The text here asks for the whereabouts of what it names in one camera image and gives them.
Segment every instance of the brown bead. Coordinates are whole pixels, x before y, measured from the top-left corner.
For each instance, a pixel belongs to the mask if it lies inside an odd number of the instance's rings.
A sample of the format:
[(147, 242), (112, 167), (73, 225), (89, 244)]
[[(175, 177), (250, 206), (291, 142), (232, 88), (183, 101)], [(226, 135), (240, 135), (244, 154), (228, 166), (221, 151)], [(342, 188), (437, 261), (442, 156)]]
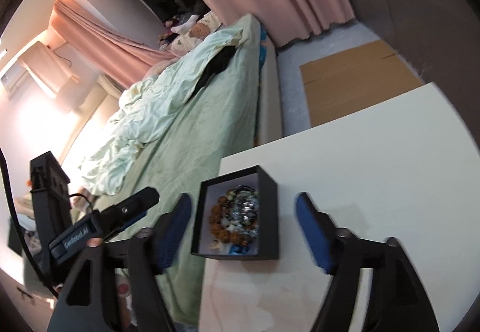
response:
[(216, 238), (218, 237), (218, 234), (220, 231), (223, 230), (222, 224), (213, 224), (212, 227), (210, 228), (210, 232), (212, 235), (214, 235)]
[(238, 232), (233, 232), (231, 235), (230, 235), (230, 241), (235, 244), (236, 246), (239, 246), (240, 243), (242, 242), (242, 236), (240, 233)]
[(218, 238), (222, 243), (229, 243), (230, 242), (230, 232), (226, 229), (222, 229), (218, 234)]
[(224, 207), (229, 200), (225, 197), (225, 195), (222, 195), (218, 200), (217, 204), (218, 206)]
[(213, 215), (211, 215), (210, 218), (208, 219), (208, 223), (209, 223), (209, 224), (219, 224), (221, 220), (222, 220), (222, 216), (221, 216), (221, 215), (213, 214)]
[(220, 214), (223, 213), (223, 208), (221, 206), (218, 206), (218, 205), (213, 205), (211, 212), (214, 215), (220, 215)]

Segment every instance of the black cloth on bed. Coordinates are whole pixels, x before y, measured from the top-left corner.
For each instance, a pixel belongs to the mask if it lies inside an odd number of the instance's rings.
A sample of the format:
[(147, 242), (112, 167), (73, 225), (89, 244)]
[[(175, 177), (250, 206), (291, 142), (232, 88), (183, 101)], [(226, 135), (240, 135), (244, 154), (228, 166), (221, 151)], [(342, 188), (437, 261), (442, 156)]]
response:
[(203, 70), (203, 73), (195, 85), (193, 93), (191, 94), (190, 98), (188, 98), (188, 101), (190, 101), (202, 87), (207, 86), (215, 75), (227, 69), (230, 60), (232, 59), (233, 55), (235, 55), (236, 50), (237, 49), (233, 45), (225, 46), (219, 51), (219, 53), (217, 53), (217, 55), (212, 57), (212, 60), (208, 62), (207, 66)]

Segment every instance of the white table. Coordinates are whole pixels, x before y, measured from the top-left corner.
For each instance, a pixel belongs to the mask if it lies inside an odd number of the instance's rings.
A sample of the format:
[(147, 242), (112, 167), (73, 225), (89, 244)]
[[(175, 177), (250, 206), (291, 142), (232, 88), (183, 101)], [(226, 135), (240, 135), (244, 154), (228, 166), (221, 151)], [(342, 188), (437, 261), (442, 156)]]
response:
[[(340, 227), (399, 238), (450, 332), (480, 291), (480, 158), (433, 84), (222, 160), (259, 164), (278, 183), (280, 260), (207, 259), (200, 332), (309, 332), (329, 283), (294, 216), (307, 191)], [(362, 328), (368, 271), (351, 331)]]

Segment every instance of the floor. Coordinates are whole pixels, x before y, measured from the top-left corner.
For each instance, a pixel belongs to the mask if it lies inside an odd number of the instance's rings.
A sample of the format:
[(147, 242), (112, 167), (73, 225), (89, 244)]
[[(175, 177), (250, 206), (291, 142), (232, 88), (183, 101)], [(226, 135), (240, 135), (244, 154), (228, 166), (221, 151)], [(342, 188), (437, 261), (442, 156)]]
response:
[(283, 113), (284, 136), (310, 128), (307, 98), (303, 89), (300, 66), (378, 40), (379, 37), (360, 22), (323, 32), (307, 41), (283, 48), (278, 53), (278, 75)]

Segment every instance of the brown cardboard sheet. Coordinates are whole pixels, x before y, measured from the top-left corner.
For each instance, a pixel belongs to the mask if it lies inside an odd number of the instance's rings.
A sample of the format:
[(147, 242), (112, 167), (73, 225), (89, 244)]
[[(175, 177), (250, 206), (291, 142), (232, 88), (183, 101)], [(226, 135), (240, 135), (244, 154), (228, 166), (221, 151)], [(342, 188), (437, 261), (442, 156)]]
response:
[(381, 40), (311, 61), (300, 70), (311, 126), (336, 120), (423, 84)]

